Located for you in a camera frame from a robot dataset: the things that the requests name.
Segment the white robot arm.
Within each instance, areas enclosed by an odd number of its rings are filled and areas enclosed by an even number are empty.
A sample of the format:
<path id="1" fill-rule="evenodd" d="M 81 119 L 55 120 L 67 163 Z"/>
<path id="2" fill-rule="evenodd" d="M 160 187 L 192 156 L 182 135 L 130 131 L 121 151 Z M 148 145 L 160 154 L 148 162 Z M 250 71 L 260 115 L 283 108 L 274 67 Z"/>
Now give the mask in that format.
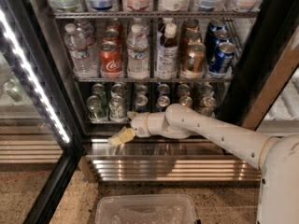
<path id="1" fill-rule="evenodd" d="M 299 224 L 298 134 L 277 138 L 257 133 L 180 104 L 164 112 L 130 112 L 128 116 L 130 126 L 108 139 L 112 146 L 135 137 L 185 139 L 200 134 L 262 172 L 257 224 Z"/>

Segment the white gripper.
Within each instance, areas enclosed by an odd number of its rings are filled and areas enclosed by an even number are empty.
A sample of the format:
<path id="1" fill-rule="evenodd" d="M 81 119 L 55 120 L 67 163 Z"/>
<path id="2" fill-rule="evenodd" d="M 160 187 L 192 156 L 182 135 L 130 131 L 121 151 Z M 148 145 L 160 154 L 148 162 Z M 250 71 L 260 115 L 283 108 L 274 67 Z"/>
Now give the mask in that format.
<path id="1" fill-rule="evenodd" d="M 132 141 L 135 136 L 149 137 L 150 132 L 147 124 L 149 114 L 149 112 L 138 113 L 135 111 L 128 111 L 127 117 L 131 120 L 131 128 L 123 127 L 117 134 L 107 139 L 108 143 L 112 146 L 118 146 Z"/>

